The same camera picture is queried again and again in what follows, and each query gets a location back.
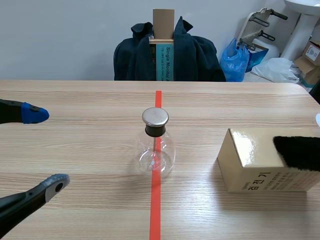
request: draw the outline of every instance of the silver cap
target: silver cap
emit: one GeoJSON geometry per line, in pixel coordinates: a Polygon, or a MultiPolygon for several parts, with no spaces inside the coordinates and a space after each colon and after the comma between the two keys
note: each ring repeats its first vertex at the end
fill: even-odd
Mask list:
{"type": "Polygon", "coordinates": [[[158,128],[164,126],[168,122],[169,115],[162,108],[151,107],[143,112],[142,120],[146,125],[158,128]]]}

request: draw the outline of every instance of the yellow box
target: yellow box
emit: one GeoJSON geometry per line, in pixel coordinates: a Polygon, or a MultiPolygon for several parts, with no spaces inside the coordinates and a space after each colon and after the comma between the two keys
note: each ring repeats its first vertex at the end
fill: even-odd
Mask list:
{"type": "Polygon", "coordinates": [[[320,172],[289,168],[273,138],[314,137],[302,128],[228,129],[218,162],[228,192],[306,192],[320,182],[320,172]]]}

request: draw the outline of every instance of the red tape line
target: red tape line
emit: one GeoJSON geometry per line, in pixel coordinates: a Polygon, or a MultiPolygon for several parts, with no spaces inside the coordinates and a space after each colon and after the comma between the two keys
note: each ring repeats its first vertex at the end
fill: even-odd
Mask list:
{"type": "MultiPolygon", "coordinates": [[[[162,108],[162,92],[155,92],[155,107],[162,108]]],[[[161,137],[155,139],[154,168],[151,180],[149,240],[161,240],[161,137]]]]}

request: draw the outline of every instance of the clear glass carafe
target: clear glass carafe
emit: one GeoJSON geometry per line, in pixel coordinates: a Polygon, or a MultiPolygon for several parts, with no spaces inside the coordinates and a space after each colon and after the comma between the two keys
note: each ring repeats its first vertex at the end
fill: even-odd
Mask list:
{"type": "Polygon", "coordinates": [[[135,145],[135,162],[140,171],[152,174],[158,170],[168,174],[174,166],[176,145],[166,131],[168,113],[159,107],[151,107],[142,114],[145,129],[140,133],[135,145]]]}

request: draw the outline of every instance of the white bag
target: white bag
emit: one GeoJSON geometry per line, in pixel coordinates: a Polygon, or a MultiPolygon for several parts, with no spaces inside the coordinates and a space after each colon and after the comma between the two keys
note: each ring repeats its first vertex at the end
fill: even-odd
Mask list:
{"type": "Polygon", "coordinates": [[[299,82],[299,78],[290,71],[292,64],[293,62],[286,58],[271,58],[268,61],[264,61],[257,66],[254,66],[252,68],[252,73],[274,83],[296,84],[299,82]]]}

